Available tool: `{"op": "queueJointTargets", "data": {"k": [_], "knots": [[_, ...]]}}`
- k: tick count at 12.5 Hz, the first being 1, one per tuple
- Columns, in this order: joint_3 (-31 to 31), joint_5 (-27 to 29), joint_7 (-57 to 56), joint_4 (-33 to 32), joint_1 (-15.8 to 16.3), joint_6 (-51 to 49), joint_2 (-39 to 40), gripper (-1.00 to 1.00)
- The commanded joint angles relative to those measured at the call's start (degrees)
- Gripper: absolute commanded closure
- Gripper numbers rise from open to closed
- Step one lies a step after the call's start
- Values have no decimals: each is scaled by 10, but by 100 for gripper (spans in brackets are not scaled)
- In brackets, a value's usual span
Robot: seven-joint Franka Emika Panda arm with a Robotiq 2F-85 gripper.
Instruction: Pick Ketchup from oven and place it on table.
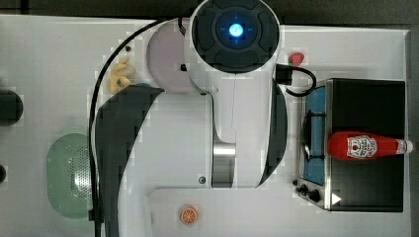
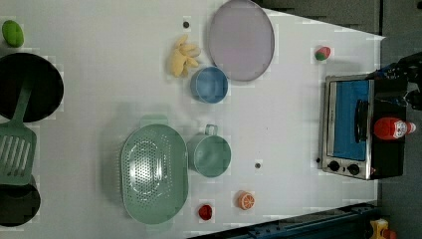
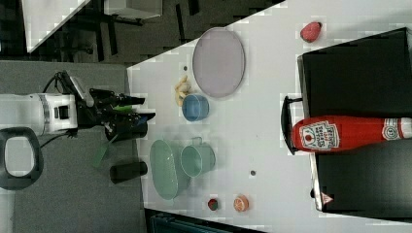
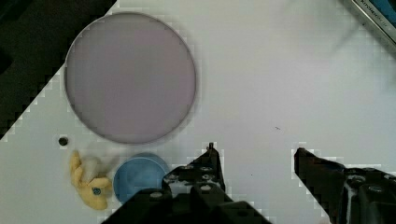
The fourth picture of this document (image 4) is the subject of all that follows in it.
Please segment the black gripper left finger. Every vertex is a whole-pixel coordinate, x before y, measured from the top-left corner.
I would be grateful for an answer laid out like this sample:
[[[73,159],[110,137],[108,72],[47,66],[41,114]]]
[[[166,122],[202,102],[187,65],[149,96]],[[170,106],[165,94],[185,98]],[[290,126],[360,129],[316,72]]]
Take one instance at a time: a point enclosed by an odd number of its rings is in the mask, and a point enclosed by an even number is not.
[[[271,224],[244,201],[225,192],[213,144],[163,177],[159,189],[142,189],[102,224]]]

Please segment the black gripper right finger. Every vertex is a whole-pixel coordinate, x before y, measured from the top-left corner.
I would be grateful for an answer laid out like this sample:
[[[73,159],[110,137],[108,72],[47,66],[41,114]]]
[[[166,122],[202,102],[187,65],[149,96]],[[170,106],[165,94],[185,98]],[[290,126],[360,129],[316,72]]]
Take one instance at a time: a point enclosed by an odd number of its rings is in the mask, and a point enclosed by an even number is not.
[[[395,176],[375,168],[347,168],[303,147],[294,172],[332,224],[396,224]]]

